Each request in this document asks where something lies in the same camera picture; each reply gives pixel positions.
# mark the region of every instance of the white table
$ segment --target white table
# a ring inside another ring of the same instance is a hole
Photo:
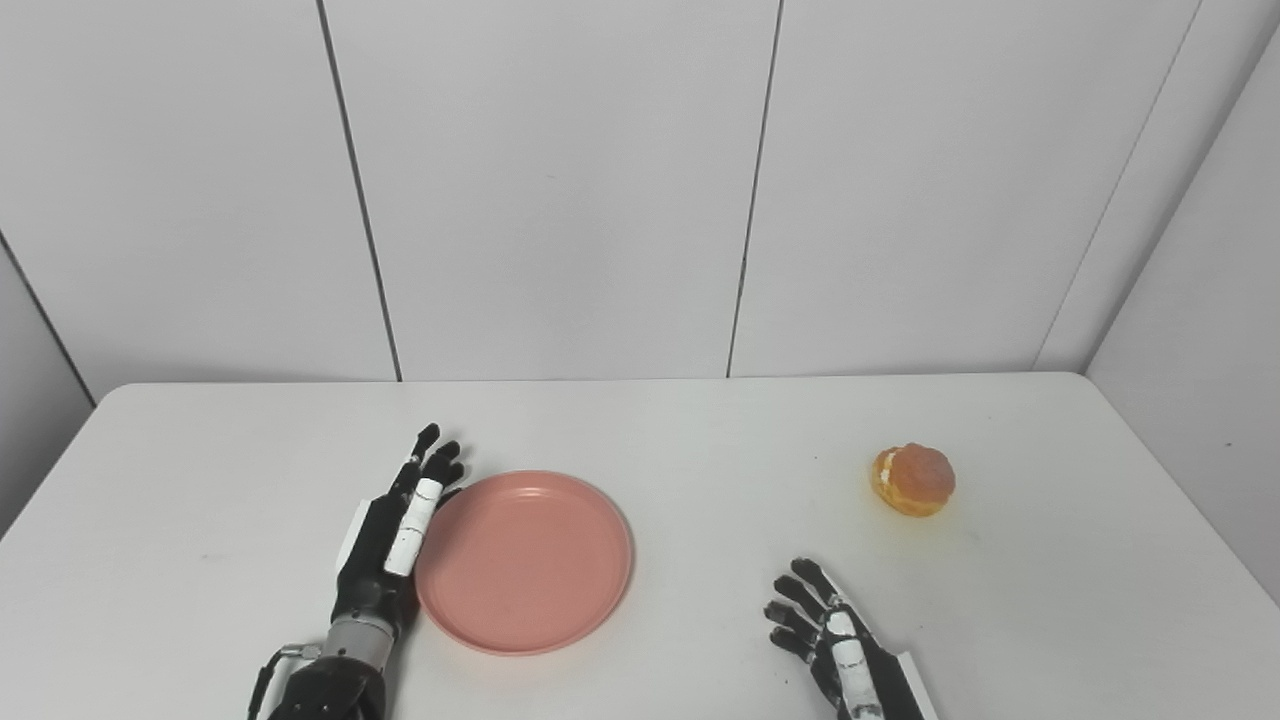
[[[1280,714],[1280,610],[1088,380],[1012,374],[119,389],[0,542],[4,716],[243,717],[271,651],[325,632],[352,510],[430,420],[472,478],[600,487],[636,565],[549,655],[420,623],[397,720],[829,719],[760,615],[799,553],[945,720]],[[908,441],[959,474],[928,520],[868,487]]]

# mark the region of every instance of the white wall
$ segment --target white wall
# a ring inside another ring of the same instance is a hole
[[[1089,377],[1280,598],[1280,41]]]
[[[1274,5],[787,1],[733,374],[1083,369]]]
[[[733,373],[1079,369],[1276,8],[788,0]],[[330,0],[406,375],[723,375],[778,9]],[[314,1],[3,3],[0,67],[96,396],[396,377]]]
[[[406,379],[723,377],[777,0],[328,5]]]
[[[310,0],[0,3],[0,223],[97,397],[393,379]]]
[[[0,536],[88,413],[88,396],[0,251]]]

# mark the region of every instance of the pink plate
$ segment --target pink plate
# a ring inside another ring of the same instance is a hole
[[[581,639],[622,600],[631,536],[600,491],[559,473],[485,478],[431,519],[415,582],[453,639],[534,655]]]

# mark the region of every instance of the robotic hand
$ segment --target robotic hand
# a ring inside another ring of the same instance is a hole
[[[280,648],[259,673],[248,717],[256,720],[282,657],[312,660],[289,675],[270,720],[384,720],[383,667],[392,646],[416,612],[410,573],[431,514],[462,478],[457,442],[426,451],[440,438],[434,423],[417,436],[390,489],[371,501],[346,562],[338,571],[338,600],[324,646]]]
[[[782,575],[773,589],[795,606],[774,600],[764,609],[778,624],[769,639],[805,661],[836,717],[937,720],[911,656],[882,648],[817,562],[797,557],[791,571],[795,575]]]

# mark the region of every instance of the cream filling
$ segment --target cream filling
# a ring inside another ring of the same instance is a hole
[[[884,464],[881,466],[881,484],[883,484],[883,486],[888,484],[888,474],[890,474],[890,470],[893,469],[893,456],[895,455],[897,455],[896,450],[893,452],[890,452],[888,455],[884,456]]]

